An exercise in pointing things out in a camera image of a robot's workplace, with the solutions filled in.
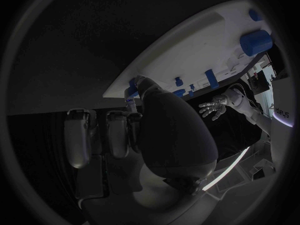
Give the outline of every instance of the black cloth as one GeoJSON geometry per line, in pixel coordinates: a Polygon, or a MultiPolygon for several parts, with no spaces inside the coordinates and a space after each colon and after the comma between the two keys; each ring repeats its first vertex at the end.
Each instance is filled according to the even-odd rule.
{"type": "MultiPolygon", "coordinates": [[[[244,87],[246,96],[262,110],[261,105],[256,102],[253,92],[243,80],[239,79],[235,84],[241,84],[244,87]]],[[[214,96],[224,93],[229,86],[231,84],[188,100],[187,103],[202,117],[202,114],[199,113],[199,104],[211,101],[214,96]]],[[[235,85],[233,88],[244,93],[238,85],[235,85]]],[[[212,112],[207,117],[202,118],[215,140],[219,154],[218,161],[228,158],[256,143],[262,134],[262,130],[257,125],[253,125],[247,121],[244,114],[235,111],[229,106],[226,108],[227,111],[215,121],[212,121],[212,117],[216,112],[212,112]]]]}

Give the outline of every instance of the wire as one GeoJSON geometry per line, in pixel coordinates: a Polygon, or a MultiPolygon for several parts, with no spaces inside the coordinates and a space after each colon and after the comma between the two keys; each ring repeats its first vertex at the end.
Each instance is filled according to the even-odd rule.
{"type": "MultiPolygon", "coordinates": [[[[235,86],[235,85],[240,86],[240,87],[242,88],[243,92],[244,92],[244,95],[247,97],[247,94],[246,94],[246,92],[245,92],[245,89],[244,89],[243,85],[240,84],[240,83],[234,83],[234,84],[232,84],[231,86],[229,86],[228,89],[230,89],[231,87],[233,87],[233,86],[235,86]]],[[[266,113],[264,113],[262,110],[260,110],[260,109],[258,108],[258,106],[256,106],[256,104],[254,103],[254,101],[250,100],[248,97],[247,97],[247,99],[248,99],[249,102],[251,102],[251,103],[252,103],[259,111],[261,111],[263,114],[265,114],[265,115],[267,115],[269,118],[271,118],[271,116],[269,116],[268,114],[266,114],[266,113]]]]}

